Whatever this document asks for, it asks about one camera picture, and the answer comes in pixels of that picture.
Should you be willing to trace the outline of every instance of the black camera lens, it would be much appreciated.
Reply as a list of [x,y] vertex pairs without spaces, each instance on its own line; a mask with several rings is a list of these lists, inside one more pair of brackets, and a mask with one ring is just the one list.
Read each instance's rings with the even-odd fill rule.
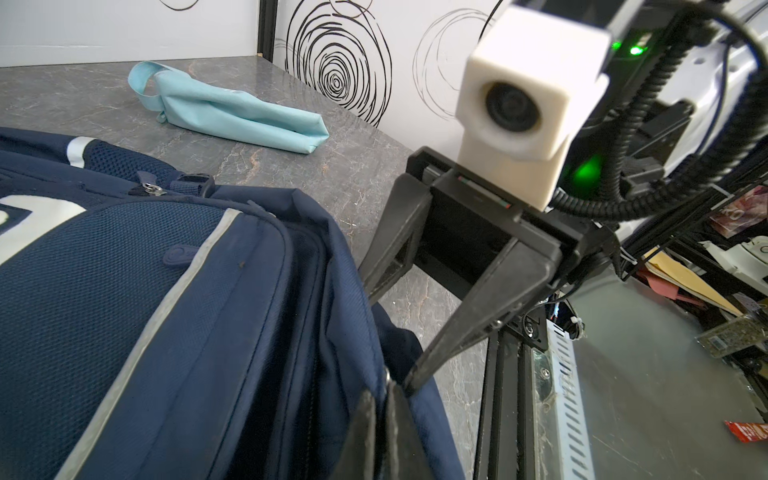
[[523,90],[497,83],[485,97],[485,106],[496,124],[509,131],[526,131],[538,120],[538,108]]

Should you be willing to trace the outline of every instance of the gray marble table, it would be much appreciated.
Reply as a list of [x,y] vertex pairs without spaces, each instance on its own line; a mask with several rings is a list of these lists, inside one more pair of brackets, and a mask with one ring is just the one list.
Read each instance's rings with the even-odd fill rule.
[[[127,85],[132,63],[0,68],[0,126],[96,137],[179,170],[212,174],[218,184],[300,188],[336,218],[359,263],[410,150],[262,58],[165,63],[217,87],[320,113],[330,138],[301,155],[159,124]],[[413,330],[426,346],[458,300],[414,269],[381,303],[395,324]],[[483,343],[435,376],[468,478],[484,363]]]

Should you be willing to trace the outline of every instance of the table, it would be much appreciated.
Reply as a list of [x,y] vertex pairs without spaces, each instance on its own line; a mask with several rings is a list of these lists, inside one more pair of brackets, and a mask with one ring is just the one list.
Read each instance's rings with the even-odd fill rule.
[[[100,138],[209,173],[219,184],[298,187],[365,255],[410,151],[262,58],[166,61],[194,78],[323,116],[330,139],[310,155],[158,124],[126,78],[131,63],[0,68],[0,125]],[[598,479],[768,478],[768,442],[739,444],[723,420],[757,422],[737,373],[694,341],[695,319],[610,272],[572,300],[588,336],[574,346]],[[458,300],[413,269],[381,300],[426,346]],[[436,375],[465,472],[472,475],[485,343]]]
[[[389,189],[411,151],[263,58],[164,61],[217,87],[320,113],[330,138],[309,155],[258,147],[156,122],[128,87],[134,63],[0,68],[0,126],[95,137],[168,162],[218,184],[296,187],[336,219],[359,263]],[[458,300],[418,269],[381,300],[392,321],[426,346]],[[485,347],[436,375],[456,446],[472,474]]]

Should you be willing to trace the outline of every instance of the white reflective strip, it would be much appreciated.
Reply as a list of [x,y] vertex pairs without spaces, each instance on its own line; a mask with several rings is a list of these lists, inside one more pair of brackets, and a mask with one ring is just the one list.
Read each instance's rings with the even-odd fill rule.
[[80,205],[66,200],[33,195],[8,195],[0,198],[0,204],[31,211],[18,225],[0,234],[0,265],[65,221],[85,212]]
[[235,217],[240,213],[242,212],[231,208],[224,212],[221,220],[219,220],[219,224],[195,254],[187,271],[184,272],[179,281],[177,281],[176,284],[168,290],[168,293],[165,294],[159,307],[154,311],[147,322],[147,325],[144,326],[144,330],[142,330],[139,340],[131,350],[131,354],[128,355],[123,368],[112,383],[107,395],[101,400],[101,404],[98,406],[90,423],[88,423],[88,427],[70,452],[67,460],[61,466],[61,469],[58,471],[54,480],[72,480],[80,472],[80,469],[91,454],[91,450],[93,450],[101,432],[104,431],[104,427],[107,425],[107,421],[112,415],[118,400],[120,400],[120,397],[125,390],[125,386],[128,384],[128,380],[131,379],[131,375],[133,375],[136,365],[138,365],[139,360],[141,360],[141,356],[144,355],[144,351],[152,342],[152,339],[163,325],[168,314],[176,306],[176,302],[178,302],[182,293],[187,289],[192,282],[192,279],[197,275],[197,272],[200,271],[210,250],[224,235],[224,232],[227,231]]
[[72,167],[85,167],[83,152],[85,152],[85,147],[94,140],[96,139],[91,137],[75,137],[69,142],[69,145],[67,145],[67,160],[69,160],[69,164]]

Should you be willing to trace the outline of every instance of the teal pouch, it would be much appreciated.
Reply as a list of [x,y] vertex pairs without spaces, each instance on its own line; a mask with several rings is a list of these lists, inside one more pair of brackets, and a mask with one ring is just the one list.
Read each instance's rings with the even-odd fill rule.
[[[145,95],[154,78],[157,95]],[[128,84],[157,120],[248,144],[311,154],[328,138],[319,114],[261,101],[245,91],[195,80],[187,72],[154,61],[136,64]]]

